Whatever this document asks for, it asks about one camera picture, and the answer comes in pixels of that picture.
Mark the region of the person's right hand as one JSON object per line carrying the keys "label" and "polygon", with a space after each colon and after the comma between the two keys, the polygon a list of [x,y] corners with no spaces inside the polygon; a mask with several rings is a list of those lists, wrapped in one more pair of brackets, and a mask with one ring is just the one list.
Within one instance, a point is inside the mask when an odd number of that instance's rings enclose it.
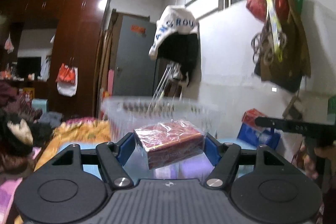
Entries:
{"label": "person's right hand", "polygon": [[[331,164],[331,176],[335,176],[335,145],[319,148],[316,147],[314,149],[315,155],[324,159],[328,159]],[[317,179],[318,172],[316,171],[316,163],[315,160],[311,159],[309,155],[307,155],[304,159],[304,167],[305,173],[309,178]]]}

